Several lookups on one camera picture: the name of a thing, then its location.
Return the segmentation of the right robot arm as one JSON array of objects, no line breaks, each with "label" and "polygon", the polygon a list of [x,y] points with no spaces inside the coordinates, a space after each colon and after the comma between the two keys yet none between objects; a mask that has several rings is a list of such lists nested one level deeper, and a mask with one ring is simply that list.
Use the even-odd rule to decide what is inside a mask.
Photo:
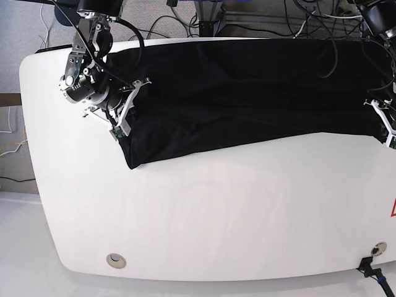
[{"label": "right robot arm", "polygon": [[80,1],[75,25],[76,35],[68,55],[59,88],[67,101],[85,104],[85,114],[102,110],[111,132],[121,138],[128,136],[131,126],[127,114],[134,107],[134,99],[150,79],[128,81],[111,68],[107,55],[113,46],[110,23],[131,29],[139,41],[136,66],[142,61],[145,44],[139,30],[121,18],[122,1]]}]

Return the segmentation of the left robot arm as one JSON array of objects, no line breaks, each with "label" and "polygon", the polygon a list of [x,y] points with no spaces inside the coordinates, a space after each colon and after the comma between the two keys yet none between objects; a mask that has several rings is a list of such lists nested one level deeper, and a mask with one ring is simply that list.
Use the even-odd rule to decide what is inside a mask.
[{"label": "left robot arm", "polygon": [[386,131],[386,146],[395,147],[395,1],[353,1],[364,20],[368,37],[361,42],[375,41],[385,48],[392,62],[389,81],[382,87],[368,90],[369,105],[381,118]]}]

